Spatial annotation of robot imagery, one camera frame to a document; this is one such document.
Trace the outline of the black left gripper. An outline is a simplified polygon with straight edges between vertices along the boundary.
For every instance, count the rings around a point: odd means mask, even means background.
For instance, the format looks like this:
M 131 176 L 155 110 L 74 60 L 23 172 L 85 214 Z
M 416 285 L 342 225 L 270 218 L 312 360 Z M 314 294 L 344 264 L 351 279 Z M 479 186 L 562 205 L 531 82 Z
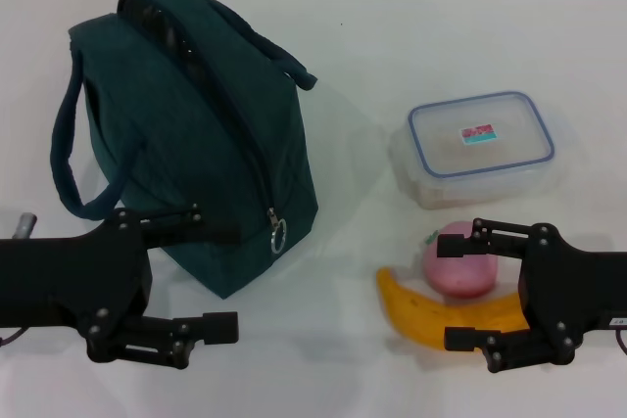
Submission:
M 152 286 L 147 248 L 240 242 L 237 224 L 209 220 L 196 204 L 120 208 L 76 237 L 1 239 L 0 328 L 70 327 L 87 336 L 87 355 L 94 362 L 119 359 L 184 369 L 197 343 L 239 341 L 238 313 L 140 316 Z

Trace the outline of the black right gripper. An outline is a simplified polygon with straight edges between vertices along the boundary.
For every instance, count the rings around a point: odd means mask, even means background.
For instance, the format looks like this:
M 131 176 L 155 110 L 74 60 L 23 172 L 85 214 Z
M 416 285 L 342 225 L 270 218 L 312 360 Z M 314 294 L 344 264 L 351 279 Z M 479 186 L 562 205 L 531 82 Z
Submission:
M 627 331 L 627 252 L 587 252 L 555 226 L 476 218 L 470 235 L 440 234 L 438 257 L 498 255 L 522 260 L 521 305 L 531 330 L 446 327 L 447 351 L 480 350 L 491 373 L 568 364 L 586 333 Z

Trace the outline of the pink toy peach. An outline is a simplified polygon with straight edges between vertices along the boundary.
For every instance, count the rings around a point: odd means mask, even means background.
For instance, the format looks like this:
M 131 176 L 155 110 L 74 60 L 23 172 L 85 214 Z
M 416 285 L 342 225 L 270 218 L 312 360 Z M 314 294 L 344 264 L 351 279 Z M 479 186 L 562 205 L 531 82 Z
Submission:
M 438 257 L 437 239 L 441 234 L 463 235 L 472 232 L 471 221 L 455 221 L 434 231 L 424 240 L 421 266 L 429 286 L 439 294 L 457 299 L 474 299 L 490 293 L 496 286 L 496 255 Z

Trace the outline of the yellow banana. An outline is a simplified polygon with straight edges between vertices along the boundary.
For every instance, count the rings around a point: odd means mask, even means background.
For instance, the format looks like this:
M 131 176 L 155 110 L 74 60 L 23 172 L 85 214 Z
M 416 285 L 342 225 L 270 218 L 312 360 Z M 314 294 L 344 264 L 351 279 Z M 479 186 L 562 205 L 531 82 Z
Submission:
M 383 311 L 394 329 L 403 337 L 429 348 L 445 348 L 447 327 L 506 333 L 528 327 L 518 294 L 486 302 L 446 305 L 402 286 L 389 267 L 377 271 L 376 286 Z

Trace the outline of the dark green lunch bag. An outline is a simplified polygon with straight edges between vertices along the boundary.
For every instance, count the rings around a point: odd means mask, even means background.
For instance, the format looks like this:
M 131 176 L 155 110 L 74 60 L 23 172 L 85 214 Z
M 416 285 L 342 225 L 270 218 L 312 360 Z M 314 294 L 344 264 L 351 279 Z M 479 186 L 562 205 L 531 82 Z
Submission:
M 50 164 L 73 215 L 197 206 L 240 232 L 169 256 L 227 298 L 312 230 L 298 94 L 315 77 L 217 0 L 119 0 L 69 31 L 72 73 Z

